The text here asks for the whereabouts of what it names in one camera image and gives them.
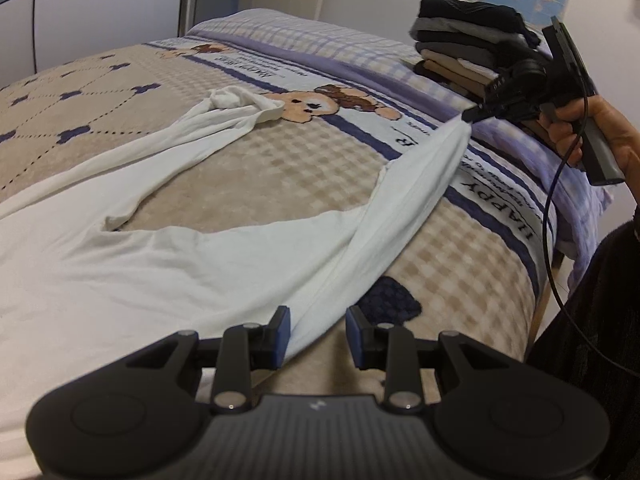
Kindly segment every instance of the wardrobe door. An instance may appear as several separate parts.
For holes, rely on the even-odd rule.
[[[0,0],[0,88],[34,73],[33,0]]]
[[[36,69],[177,35],[180,0],[35,0]]]

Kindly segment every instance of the gray folded shirt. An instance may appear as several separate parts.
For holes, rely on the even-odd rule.
[[[424,49],[444,54],[445,56],[452,57],[453,59],[466,59],[476,65],[496,69],[495,56],[488,50],[480,48],[478,46],[463,45],[459,43],[416,43],[415,49],[418,52]]]
[[[483,27],[482,25],[460,22],[459,20],[448,20],[447,18],[417,18],[414,26],[409,31],[409,34],[415,41],[418,41],[417,32],[419,30],[430,30],[431,32],[460,32],[491,43],[517,41],[524,46],[528,46],[527,41],[521,34],[503,32],[497,28]]]

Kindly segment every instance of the screw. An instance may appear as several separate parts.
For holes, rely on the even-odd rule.
[[[395,392],[389,396],[389,402],[396,408],[402,410],[410,410],[416,406],[420,406],[422,399],[418,394],[413,392]]]
[[[213,402],[220,408],[234,410],[244,405],[246,397],[240,392],[222,392],[213,398]]]

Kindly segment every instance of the finger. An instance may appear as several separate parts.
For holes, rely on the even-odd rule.
[[[540,124],[540,126],[542,126],[545,130],[549,129],[549,126],[551,126],[551,119],[549,119],[545,114],[541,113],[540,114],[540,118],[538,119],[538,123]]]
[[[556,144],[569,136],[575,139],[574,127],[569,123],[553,123],[547,131],[549,132],[549,138]]]
[[[576,148],[574,152],[571,154],[569,159],[567,159],[567,164],[572,168],[575,168],[578,163],[582,160],[582,148]]]
[[[593,117],[601,111],[605,110],[607,102],[599,95],[589,97],[589,115]],[[571,101],[567,106],[556,110],[558,119],[566,122],[577,121],[584,117],[584,99],[576,99]]]
[[[560,156],[566,155],[566,152],[569,151],[569,148],[574,143],[575,137],[576,137],[575,134],[571,134],[565,137],[564,139],[561,139],[558,142],[556,142],[556,151],[559,153]],[[581,147],[582,147],[582,139],[580,139],[580,142],[574,149],[574,152],[572,153],[572,155],[574,155],[575,152],[579,150]]]
[[[556,116],[561,121],[571,123],[577,121],[584,115],[584,100],[576,99],[571,101],[567,106],[558,108],[556,110]]]

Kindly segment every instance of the handheld device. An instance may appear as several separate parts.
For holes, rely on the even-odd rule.
[[[556,108],[585,96],[596,95],[596,88],[580,53],[563,23],[552,18],[543,29],[553,55],[548,63],[527,59],[485,87],[484,103],[466,110],[462,118],[477,123],[490,117],[514,122],[537,119],[543,111],[557,121]],[[604,134],[593,118],[586,118],[582,134],[582,163],[592,186],[620,184],[625,181]],[[574,124],[578,131],[580,124]]]
[[[373,396],[266,395],[252,370],[284,362],[289,309],[222,338],[177,332],[47,394],[26,434],[49,480],[578,479],[609,435],[588,394],[458,332],[421,340],[346,314],[354,364],[386,372]],[[194,400],[216,367],[210,401]],[[442,400],[427,404],[420,370]]]

